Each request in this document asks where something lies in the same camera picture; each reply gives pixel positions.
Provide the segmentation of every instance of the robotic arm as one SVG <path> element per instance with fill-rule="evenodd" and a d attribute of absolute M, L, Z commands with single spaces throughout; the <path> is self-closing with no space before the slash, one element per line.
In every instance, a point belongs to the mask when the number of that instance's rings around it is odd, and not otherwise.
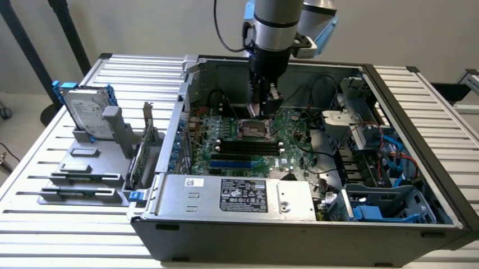
<path fill-rule="evenodd" d="M 332 2 L 249 0 L 244 13 L 249 23 L 242 26 L 242 38 L 249 30 L 250 44 L 245 50 L 249 52 L 248 112 L 252 118 L 268 117 L 281 105 L 277 79 L 285 72 L 289 55 L 310 59 L 321 52 L 337 21 Z"/>

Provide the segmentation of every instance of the white wall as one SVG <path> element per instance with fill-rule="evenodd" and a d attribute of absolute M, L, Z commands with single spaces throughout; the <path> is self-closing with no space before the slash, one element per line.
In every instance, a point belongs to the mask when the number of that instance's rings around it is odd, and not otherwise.
<path fill-rule="evenodd" d="M 230 47 L 240 45 L 246 0 L 218 0 L 218 23 Z M 45 0 L 11 0 L 51 79 L 81 73 Z M 93 63 L 101 52 L 232 55 L 213 30 L 212 0 L 69 0 Z M 453 82 L 479 68 L 477 0 L 336 0 L 340 24 L 322 61 L 417 66 L 430 81 Z M 0 91 L 42 93 L 5 23 L 0 20 Z"/>

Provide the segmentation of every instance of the capacitor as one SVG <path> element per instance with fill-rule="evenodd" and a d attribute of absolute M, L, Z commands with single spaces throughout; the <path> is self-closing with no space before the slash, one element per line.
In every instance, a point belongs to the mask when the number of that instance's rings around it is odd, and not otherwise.
<path fill-rule="evenodd" d="M 290 115 L 290 120 L 292 120 L 293 122 L 296 122 L 296 121 L 298 121 L 298 117 L 300 117 L 300 112 L 294 112 L 294 113 L 292 113 L 292 115 Z"/>

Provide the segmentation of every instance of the motherboard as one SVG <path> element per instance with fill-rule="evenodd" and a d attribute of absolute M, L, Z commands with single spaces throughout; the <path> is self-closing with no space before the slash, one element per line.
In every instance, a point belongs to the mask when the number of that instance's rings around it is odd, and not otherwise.
<path fill-rule="evenodd" d="M 317 184 L 308 126 L 298 124 L 309 114 L 281 108 L 269 119 L 225 117 L 216 109 L 198 108 L 188 130 L 193 160 L 190 174 L 229 177 L 306 180 Z"/>

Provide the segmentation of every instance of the hard drive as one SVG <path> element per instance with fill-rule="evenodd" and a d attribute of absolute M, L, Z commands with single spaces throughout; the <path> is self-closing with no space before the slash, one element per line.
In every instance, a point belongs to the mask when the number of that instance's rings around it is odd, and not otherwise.
<path fill-rule="evenodd" d="M 53 90 L 74 121 L 77 130 L 85 131 L 92 139 L 112 140 L 112 130 L 102 118 L 106 106 L 117 105 L 113 88 L 106 87 L 77 87 L 74 82 L 65 82 L 58 86 L 53 83 Z"/>

